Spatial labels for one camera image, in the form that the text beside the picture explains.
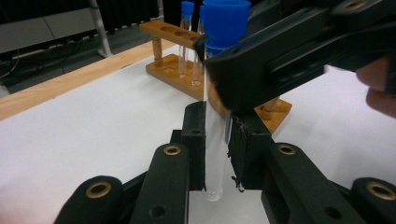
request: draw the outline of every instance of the rack hole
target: rack hole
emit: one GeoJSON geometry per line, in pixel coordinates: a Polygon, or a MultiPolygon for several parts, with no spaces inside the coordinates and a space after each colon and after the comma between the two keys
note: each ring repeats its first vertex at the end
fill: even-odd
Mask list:
{"type": "Polygon", "coordinates": [[[154,206],[149,210],[149,214],[156,218],[165,216],[165,213],[165,208],[161,205],[154,206]]]}
{"type": "Polygon", "coordinates": [[[166,32],[172,32],[172,33],[174,33],[177,29],[175,29],[175,28],[173,28],[173,27],[167,27],[167,26],[165,26],[165,27],[161,27],[161,30],[162,30],[162,31],[166,31],[166,32]]]}
{"type": "Polygon", "coordinates": [[[188,32],[179,31],[179,32],[176,32],[175,35],[178,35],[178,36],[189,36],[190,34],[188,32]]]}
{"type": "Polygon", "coordinates": [[[335,219],[340,219],[341,218],[341,213],[336,208],[325,207],[324,211],[329,217],[332,217],[332,218],[335,218],[335,219]]]}

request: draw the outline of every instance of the metal pole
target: metal pole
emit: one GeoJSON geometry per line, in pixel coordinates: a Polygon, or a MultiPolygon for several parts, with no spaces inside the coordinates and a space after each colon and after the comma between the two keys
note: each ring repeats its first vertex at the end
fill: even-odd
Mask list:
{"type": "Polygon", "coordinates": [[[102,48],[98,50],[98,53],[104,58],[110,57],[113,54],[111,53],[110,46],[108,45],[105,26],[103,25],[102,15],[100,14],[99,6],[96,0],[90,0],[90,5],[93,23],[95,24],[96,31],[98,32],[102,41],[102,48]]]}

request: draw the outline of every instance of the wooden table edge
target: wooden table edge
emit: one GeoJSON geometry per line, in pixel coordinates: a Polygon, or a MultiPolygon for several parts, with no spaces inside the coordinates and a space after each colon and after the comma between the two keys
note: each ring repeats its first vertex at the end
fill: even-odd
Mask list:
{"type": "MultiPolygon", "coordinates": [[[[163,39],[163,50],[175,44],[163,39]]],[[[85,85],[97,78],[140,62],[153,54],[151,41],[78,70],[0,98],[0,121],[85,85]]]]}

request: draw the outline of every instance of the screw hole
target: screw hole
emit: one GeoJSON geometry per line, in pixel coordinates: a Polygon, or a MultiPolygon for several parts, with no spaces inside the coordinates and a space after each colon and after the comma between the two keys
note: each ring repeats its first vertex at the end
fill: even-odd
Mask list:
{"type": "Polygon", "coordinates": [[[354,10],[354,9],[358,9],[360,7],[363,7],[366,4],[366,1],[364,0],[356,0],[356,1],[352,1],[350,3],[347,3],[344,8],[347,10],[354,10]]]}
{"type": "Polygon", "coordinates": [[[168,156],[175,156],[180,153],[179,147],[166,147],[163,152],[168,156]]]}
{"type": "Polygon", "coordinates": [[[292,156],[292,155],[296,154],[296,150],[289,146],[279,146],[277,148],[277,150],[285,155],[288,155],[288,156],[292,156]]]}
{"type": "Polygon", "coordinates": [[[98,182],[90,185],[85,191],[85,195],[91,199],[102,198],[111,190],[111,184],[108,182],[98,182]]]}
{"type": "Polygon", "coordinates": [[[235,53],[237,53],[237,52],[239,52],[241,49],[233,49],[233,50],[231,50],[231,54],[235,54],[235,53]]]}
{"type": "Polygon", "coordinates": [[[367,183],[366,188],[377,198],[388,201],[396,200],[396,193],[385,185],[376,182],[369,182],[367,183]]]}
{"type": "Polygon", "coordinates": [[[341,218],[341,213],[336,208],[325,207],[324,211],[329,217],[332,217],[332,218],[335,218],[335,219],[340,219],[341,218]]]}
{"type": "Polygon", "coordinates": [[[149,214],[156,218],[165,216],[165,213],[165,208],[161,205],[154,206],[149,210],[149,214]]]}

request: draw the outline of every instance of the clear plastic tube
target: clear plastic tube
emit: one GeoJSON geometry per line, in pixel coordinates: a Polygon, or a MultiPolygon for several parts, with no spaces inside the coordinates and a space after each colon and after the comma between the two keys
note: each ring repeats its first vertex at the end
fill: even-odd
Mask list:
{"type": "MultiPolygon", "coordinates": [[[[189,31],[191,29],[191,16],[182,16],[180,22],[180,32],[189,31]]],[[[181,79],[187,76],[187,61],[189,59],[189,49],[184,46],[178,49],[178,77],[181,79]]]]}
{"type": "MultiPolygon", "coordinates": [[[[199,20],[197,33],[202,35],[204,33],[204,21],[199,20]]],[[[202,81],[202,72],[204,70],[204,65],[199,60],[198,53],[195,51],[194,54],[194,66],[192,68],[192,78],[191,78],[191,85],[192,86],[199,86],[202,81]]]]}
{"type": "Polygon", "coordinates": [[[221,198],[228,147],[225,138],[225,120],[219,109],[221,100],[205,71],[204,101],[205,118],[205,185],[203,194],[211,202],[221,198]]]}

